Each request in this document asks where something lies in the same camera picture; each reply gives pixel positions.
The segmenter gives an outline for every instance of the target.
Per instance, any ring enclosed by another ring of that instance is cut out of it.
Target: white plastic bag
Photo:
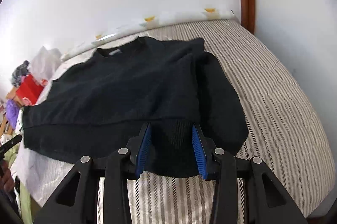
[[[47,50],[43,46],[30,62],[28,70],[42,86],[45,86],[60,64],[60,51],[58,49]]]

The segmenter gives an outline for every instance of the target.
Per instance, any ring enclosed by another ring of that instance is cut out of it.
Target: clothing tag
[[[118,53],[122,53],[122,51],[121,51],[120,49],[116,49],[116,50],[114,50],[114,51],[111,51],[111,52],[109,53],[109,55],[110,55],[110,56],[113,56],[113,55],[118,54]]]

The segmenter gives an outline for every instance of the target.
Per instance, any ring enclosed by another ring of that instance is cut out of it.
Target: striped fabric
[[[249,136],[237,154],[261,157],[308,216],[335,182],[335,165],[316,112],[295,79],[257,38],[229,20],[184,23],[121,39],[151,36],[158,40],[202,37],[219,60],[243,106]],[[209,221],[213,181],[145,172],[128,181],[132,222],[202,223]],[[238,180],[238,223],[244,222],[242,181]]]

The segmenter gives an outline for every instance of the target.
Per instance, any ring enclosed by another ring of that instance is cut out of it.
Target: blue gripper pad
[[[136,160],[136,177],[139,178],[144,171],[146,158],[151,144],[151,126],[148,125],[143,137],[142,144],[140,145],[139,152]]]
[[[195,160],[197,161],[199,174],[203,179],[206,179],[208,172],[206,169],[206,155],[203,151],[203,146],[201,145],[199,134],[195,126],[192,126],[192,144],[195,154]]]

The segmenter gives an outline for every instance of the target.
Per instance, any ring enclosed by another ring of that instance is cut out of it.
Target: human hand
[[[8,163],[2,160],[0,165],[2,171],[4,172],[4,175],[0,181],[0,190],[5,190],[7,193],[9,193],[14,189],[15,182],[12,178],[11,171],[8,169]]]

